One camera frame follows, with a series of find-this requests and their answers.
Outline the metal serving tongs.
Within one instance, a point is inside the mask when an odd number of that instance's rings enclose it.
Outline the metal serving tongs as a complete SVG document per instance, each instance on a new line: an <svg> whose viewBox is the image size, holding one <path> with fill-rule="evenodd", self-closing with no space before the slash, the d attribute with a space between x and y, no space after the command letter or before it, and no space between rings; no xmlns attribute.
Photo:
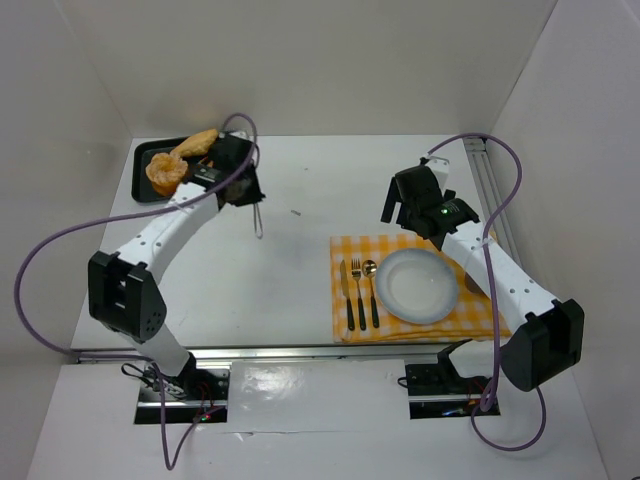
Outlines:
<svg viewBox="0 0 640 480"><path fill-rule="evenodd" d="M257 239L261 240L264 236L264 227L263 220L260 211L260 205L255 203L252 205L253 208L253 226L254 226L254 235Z"/></svg>

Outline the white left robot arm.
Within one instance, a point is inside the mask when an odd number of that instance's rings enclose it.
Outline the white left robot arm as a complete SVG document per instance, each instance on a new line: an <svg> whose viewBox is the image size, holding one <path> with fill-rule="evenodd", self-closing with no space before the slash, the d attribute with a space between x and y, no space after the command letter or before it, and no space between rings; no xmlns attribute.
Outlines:
<svg viewBox="0 0 640 480"><path fill-rule="evenodd" d="M167 306L159 284L182 248L225 205L262 201L256 153L246 135L215 129L154 152L145 177L167 199L168 212L115 252L98 251L88 263L91 317L124 337L181 389L206 377L166 326Z"/></svg>

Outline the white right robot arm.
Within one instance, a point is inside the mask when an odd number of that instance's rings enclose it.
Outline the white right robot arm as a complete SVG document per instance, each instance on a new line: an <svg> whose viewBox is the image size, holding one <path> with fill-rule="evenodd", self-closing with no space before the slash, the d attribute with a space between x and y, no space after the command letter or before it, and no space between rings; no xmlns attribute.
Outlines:
<svg viewBox="0 0 640 480"><path fill-rule="evenodd" d="M500 347L501 369L516 388L529 392L580 361L584 310L573 299L557 299L526 274L471 206L442 188L448 173L444 160L427 158L396 173L381 221L430 241L497 301L511 332Z"/></svg>

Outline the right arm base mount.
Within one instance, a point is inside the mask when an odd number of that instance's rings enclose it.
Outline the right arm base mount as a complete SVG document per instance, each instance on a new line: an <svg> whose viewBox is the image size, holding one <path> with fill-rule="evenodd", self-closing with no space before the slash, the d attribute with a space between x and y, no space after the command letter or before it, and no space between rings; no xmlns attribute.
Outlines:
<svg viewBox="0 0 640 480"><path fill-rule="evenodd" d="M462 377L450 359L451 353L465 343L468 340L444 348L437 353L435 363L405 366L405 375L397 384L407 391L412 420L470 417L479 406L490 378Z"/></svg>

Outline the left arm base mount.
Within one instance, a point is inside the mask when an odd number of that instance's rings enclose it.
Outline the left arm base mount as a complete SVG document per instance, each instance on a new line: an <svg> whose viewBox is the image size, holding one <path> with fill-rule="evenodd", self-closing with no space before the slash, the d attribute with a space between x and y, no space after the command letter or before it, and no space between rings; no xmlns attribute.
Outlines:
<svg viewBox="0 0 640 480"><path fill-rule="evenodd" d="M161 420L160 385L153 368L124 363L120 367L124 376L138 382L139 393L134 423L159 425ZM165 380L165 415L167 424L188 424L198 418L202 424L226 423L227 400L230 385L230 367L217 365L206 369L207 374L183 389Z"/></svg>

